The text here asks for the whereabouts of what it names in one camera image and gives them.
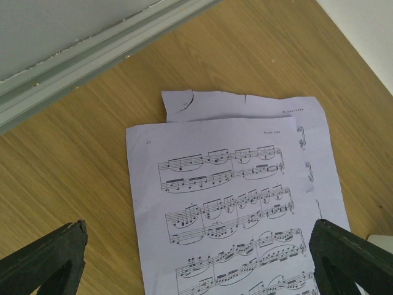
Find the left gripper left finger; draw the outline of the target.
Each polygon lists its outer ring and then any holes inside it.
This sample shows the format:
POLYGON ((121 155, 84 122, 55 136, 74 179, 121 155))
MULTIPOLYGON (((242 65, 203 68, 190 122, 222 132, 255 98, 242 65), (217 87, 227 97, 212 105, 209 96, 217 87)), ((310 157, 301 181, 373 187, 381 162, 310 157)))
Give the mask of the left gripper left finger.
POLYGON ((67 223, 1 259, 1 294, 76 294, 85 267, 84 220, 67 223))

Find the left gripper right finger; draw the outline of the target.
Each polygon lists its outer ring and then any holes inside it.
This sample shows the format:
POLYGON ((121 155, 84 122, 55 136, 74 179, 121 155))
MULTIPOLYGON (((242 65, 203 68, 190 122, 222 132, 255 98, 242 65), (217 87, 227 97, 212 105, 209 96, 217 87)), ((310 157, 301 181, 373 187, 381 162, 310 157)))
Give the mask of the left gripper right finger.
POLYGON ((392 254, 326 220, 315 222, 309 249, 321 294, 392 294, 392 254))

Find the white metronome body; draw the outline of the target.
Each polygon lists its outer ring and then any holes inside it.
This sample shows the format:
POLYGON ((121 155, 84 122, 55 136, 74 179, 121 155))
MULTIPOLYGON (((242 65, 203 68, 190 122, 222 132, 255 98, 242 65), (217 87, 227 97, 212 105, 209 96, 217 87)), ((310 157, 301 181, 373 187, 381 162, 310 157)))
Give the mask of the white metronome body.
POLYGON ((387 250, 390 251, 390 250, 392 250, 392 239, 393 239, 393 236, 391 236, 391 235, 373 234, 367 238, 367 241, 380 247, 380 248, 385 249, 386 251, 387 250))

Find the sheet music paper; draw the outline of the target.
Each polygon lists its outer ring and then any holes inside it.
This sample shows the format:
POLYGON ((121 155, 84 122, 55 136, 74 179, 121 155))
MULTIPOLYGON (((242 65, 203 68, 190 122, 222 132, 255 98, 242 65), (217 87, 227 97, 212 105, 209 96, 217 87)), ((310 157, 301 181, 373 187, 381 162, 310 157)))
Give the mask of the sheet music paper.
POLYGON ((313 96, 285 99, 194 90, 163 91, 167 122, 247 118, 295 118, 298 143, 303 151, 320 216, 349 230, 325 111, 313 96))
POLYGON ((317 294, 293 117, 126 130, 146 294, 317 294))

